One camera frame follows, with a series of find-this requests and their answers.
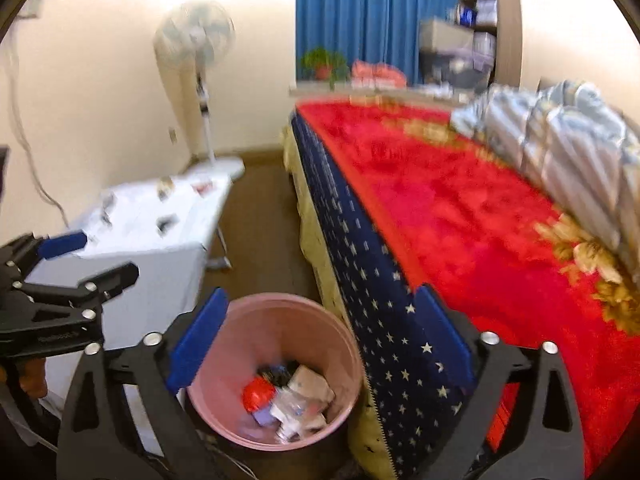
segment human hand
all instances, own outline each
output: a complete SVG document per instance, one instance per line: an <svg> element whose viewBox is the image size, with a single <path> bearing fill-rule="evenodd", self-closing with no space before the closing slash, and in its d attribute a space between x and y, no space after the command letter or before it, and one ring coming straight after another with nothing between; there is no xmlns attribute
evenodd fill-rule
<svg viewBox="0 0 640 480"><path fill-rule="evenodd" d="M41 399L47 395L44 358L30 359L17 364L20 373L20 387L32 399ZM6 370L0 366L0 383L6 382Z"/></svg>

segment red ball of trash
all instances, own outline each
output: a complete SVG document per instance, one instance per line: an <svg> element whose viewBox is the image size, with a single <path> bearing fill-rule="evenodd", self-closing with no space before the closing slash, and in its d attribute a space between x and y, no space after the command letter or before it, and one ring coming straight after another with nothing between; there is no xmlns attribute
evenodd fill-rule
<svg viewBox="0 0 640 480"><path fill-rule="evenodd" d="M269 405L276 395L276 387L262 377L256 377L242 390L242 405L255 413Z"/></svg>

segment navy blue star fabric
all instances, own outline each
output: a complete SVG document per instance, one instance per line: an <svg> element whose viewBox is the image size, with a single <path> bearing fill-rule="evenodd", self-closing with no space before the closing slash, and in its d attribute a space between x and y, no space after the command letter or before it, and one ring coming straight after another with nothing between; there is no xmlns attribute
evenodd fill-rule
<svg viewBox="0 0 640 480"><path fill-rule="evenodd" d="M408 478L473 391L466 363L451 357L468 348L455 334L434 335L441 327L433 326L428 305L417 308L393 254L319 137L297 113L291 124L390 459L396 477Z"/></svg>

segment blue gripper pad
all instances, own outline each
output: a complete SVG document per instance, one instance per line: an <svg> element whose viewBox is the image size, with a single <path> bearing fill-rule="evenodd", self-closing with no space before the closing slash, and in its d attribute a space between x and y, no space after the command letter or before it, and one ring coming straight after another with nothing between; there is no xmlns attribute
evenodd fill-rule
<svg viewBox="0 0 640 480"><path fill-rule="evenodd" d="M193 382L225 320L228 305L225 291L217 288L175 345L169 355L171 371L166 378L166 387L172 394Z"/></svg>
<svg viewBox="0 0 640 480"><path fill-rule="evenodd" d="M425 286L420 286L414 296L417 321L428 338L438 349L449 379L467 392L476 387L476 374L469 346L445 313L440 299Z"/></svg>
<svg viewBox="0 0 640 480"><path fill-rule="evenodd" d="M75 231L56 238L44 240L38 247L38 256L50 260L62 254L82 249L86 245L86 234L83 231Z"/></svg>

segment red blanket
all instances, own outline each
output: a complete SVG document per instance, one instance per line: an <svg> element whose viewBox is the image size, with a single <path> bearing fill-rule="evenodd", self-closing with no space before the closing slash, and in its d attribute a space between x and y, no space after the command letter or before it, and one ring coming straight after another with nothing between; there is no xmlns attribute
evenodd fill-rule
<svg viewBox="0 0 640 480"><path fill-rule="evenodd" d="M479 330L509 343L558 343L589 475L640 399L640 337L629 335L638 297L615 259L490 152L438 126L446 113L379 100L298 110L412 288L431 283ZM504 406L512 402L507 396Z"/></svg>

